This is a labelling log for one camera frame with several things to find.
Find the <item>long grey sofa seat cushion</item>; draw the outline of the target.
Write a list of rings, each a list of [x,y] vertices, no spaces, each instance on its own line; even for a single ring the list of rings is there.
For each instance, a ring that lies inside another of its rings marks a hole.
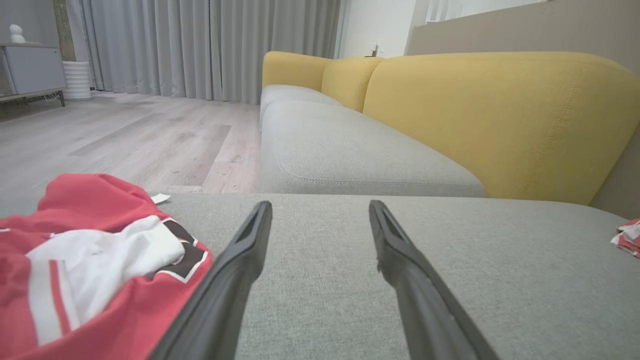
[[[262,117],[265,193],[484,198],[478,178],[415,139],[338,105],[276,101]]]

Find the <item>short grey sofa seat cushion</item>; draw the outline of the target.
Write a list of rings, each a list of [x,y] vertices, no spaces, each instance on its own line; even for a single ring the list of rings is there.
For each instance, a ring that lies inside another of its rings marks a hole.
[[[263,117],[265,116],[267,108],[275,101],[308,101],[318,104],[343,106],[338,100],[334,100],[315,89],[286,84],[267,85],[265,89],[263,89],[260,97],[260,130],[262,130]]]

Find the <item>small yellow sofa back cushion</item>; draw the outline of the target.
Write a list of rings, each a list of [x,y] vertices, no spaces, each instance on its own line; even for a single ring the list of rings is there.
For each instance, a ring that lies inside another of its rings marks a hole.
[[[383,61],[382,57],[332,59],[323,71],[320,92],[362,112],[371,76]]]

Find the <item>white ribbed plant pot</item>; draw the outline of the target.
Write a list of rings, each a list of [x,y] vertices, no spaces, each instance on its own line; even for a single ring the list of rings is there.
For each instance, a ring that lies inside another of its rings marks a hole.
[[[62,70],[66,89],[62,94],[66,101],[90,101],[91,92],[90,64],[86,61],[63,61]]]

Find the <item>grey pleated curtain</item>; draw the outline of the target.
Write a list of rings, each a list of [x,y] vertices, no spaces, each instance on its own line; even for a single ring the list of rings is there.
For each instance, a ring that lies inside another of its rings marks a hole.
[[[96,91],[258,104],[269,51],[331,59],[341,0],[66,0]]]

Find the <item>large yellow sofa back cushion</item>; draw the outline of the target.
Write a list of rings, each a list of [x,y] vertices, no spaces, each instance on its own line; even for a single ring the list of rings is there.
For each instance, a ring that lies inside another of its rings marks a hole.
[[[363,113],[490,198],[589,205],[640,123],[640,76],[578,52],[406,55],[373,71]]]

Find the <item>pale grey TV cabinet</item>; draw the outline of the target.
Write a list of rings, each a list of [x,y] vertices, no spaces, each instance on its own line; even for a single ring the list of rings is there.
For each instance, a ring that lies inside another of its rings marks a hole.
[[[60,50],[26,43],[0,44],[0,103],[55,96],[66,106]]]

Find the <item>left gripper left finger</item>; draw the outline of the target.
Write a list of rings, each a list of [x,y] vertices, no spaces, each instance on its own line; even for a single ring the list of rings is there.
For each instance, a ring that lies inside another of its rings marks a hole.
[[[250,290],[262,274],[272,203],[256,203],[148,360],[234,360]]]

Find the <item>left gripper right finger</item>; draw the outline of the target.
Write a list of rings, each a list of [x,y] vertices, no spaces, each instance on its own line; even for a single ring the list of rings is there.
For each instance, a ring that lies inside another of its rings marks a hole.
[[[377,269],[397,296],[411,360],[500,360],[391,210],[369,203]]]

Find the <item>red cloth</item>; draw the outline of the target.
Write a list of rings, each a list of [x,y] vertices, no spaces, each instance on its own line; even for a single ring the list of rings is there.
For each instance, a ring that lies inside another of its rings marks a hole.
[[[640,259],[640,218],[619,226],[610,244]]]

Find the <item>red and white basketball jersey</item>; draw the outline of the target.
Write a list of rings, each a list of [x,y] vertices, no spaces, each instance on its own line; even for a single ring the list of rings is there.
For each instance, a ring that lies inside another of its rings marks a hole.
[[[147,360],[213,258],[141,187],[62,174],[0,218],[0,360]]]

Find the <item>green potted tree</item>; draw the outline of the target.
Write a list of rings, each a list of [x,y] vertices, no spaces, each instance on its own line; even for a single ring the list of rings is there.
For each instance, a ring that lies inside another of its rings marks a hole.
[[[62,61],[76,61],[66,0],[52,0]]]

